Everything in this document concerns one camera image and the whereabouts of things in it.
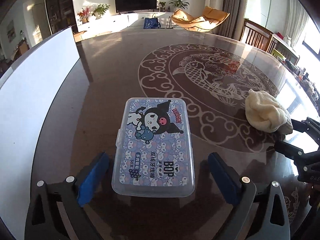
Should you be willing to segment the white tv console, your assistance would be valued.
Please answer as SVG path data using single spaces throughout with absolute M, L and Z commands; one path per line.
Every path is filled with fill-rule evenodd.
M 93 20 L 78 26 L 81 31 L 118 32 L 126 28 L 143 29 L 146 18 L 157 18 L 162 28 L 169 26 L 169 18 L 173 12 L 139 12 L 129 14 L 105 15 L 100 19 Z

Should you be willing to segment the red flower plant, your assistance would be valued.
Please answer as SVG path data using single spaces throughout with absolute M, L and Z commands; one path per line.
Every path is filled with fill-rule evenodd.
M 77 15 L 83 24 L 87 23 L 89 16 L 91 16 L 91 7 L 82 8 L 79 12 L 77 12 Z

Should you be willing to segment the green potted plant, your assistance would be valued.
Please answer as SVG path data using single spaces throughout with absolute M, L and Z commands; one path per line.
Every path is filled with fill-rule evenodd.
M 92 12 L 92 16 L 95 16 L 96 18 L 101 18 L 106 14 L 106 12 L 109 10 L 110 5 L 109 4 L 103 4 L 100 3 L 94 7 L 94 10 Z
M 185 0 L 170 0 L 169 4 L 178 9 L 188 9 L 190 3 Z

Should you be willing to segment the clear cartoon floss box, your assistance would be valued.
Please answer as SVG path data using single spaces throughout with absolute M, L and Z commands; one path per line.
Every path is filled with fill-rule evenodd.
M 193 193 L 194 160 L 184 100 L 127 100 L 116 139 L 112 189 L 125 196 L 155 198 Z

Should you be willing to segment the green potted plant right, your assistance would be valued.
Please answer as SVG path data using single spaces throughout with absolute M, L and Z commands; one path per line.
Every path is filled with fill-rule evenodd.
M 178 9 L 188 9 L 190 3 L 185 0 L 170 0 L 169 4 Z

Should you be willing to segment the white cardboard storage box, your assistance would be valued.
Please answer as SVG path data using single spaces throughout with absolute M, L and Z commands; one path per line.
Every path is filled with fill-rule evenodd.
M 12 65 L 1 85 L 1 219 L 24 238 L 31 170 L 49 108 L 80 58 L 71 28 L 40 42 Z

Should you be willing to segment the blue shopping bag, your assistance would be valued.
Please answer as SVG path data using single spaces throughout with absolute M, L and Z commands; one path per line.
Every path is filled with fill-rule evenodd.
M 144 20 L 144 29 L 159 29 L 161 28 L 161 24 L 158 18 L 145 18 Z

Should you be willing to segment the orange butterfly chair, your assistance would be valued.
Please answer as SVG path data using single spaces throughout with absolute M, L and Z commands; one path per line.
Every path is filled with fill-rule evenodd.
M 230 13 L 206 6 L 199 17 L 193 17 L 178 9 L 171 19 L 176 25 L 187 31 L 206 33 L 221 25 L 229 15 Z

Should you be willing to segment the dark glass display cabinet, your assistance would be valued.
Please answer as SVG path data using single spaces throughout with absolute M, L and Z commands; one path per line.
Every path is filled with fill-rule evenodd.
M 78 32 L 73 0 L 45 0 L 46 11 L 52 34 L 71 27 L 73 33 Z

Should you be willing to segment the black television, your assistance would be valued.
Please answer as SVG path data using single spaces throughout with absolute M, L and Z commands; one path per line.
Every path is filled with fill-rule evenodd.
M 157 0 L 115 0 L 116 12 L 134 12 L 157 8 Z

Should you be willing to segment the green potted plant left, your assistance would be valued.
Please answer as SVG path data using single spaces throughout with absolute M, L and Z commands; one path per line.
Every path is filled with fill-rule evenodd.
M 110 5 L 109 4 L 103 4 L 100 3 L 94 7 L 94 10 L 92 12 L 92 16 L 95 16 L 96 18 L 101 18 L 106 14 L 106 12 L 109 10 Z

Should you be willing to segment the cream knitted cloth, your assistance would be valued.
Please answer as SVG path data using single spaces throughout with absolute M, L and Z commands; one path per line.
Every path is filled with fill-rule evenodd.
M 257 130 L 288 135 L 293 132 L 291 116 L 276 98 L 266 91 L 250 89 L 245 99 L 245 115 L 251 126 Z

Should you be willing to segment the framed wall painting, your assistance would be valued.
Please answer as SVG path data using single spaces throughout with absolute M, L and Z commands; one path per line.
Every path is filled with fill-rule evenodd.
M 11 20 L 7 25 L 7 38 L 9 43 L 11 43 L 15 39 L 15 37 L 16 37 L 16 33 L 15 33 L 14 21 Z

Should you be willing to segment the wooden dining chair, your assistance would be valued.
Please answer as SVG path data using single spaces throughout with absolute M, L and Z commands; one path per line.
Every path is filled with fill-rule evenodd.
M 240 41 L 269 54 L 277 44 L 272 31 L 246 18 L 244 19 Z

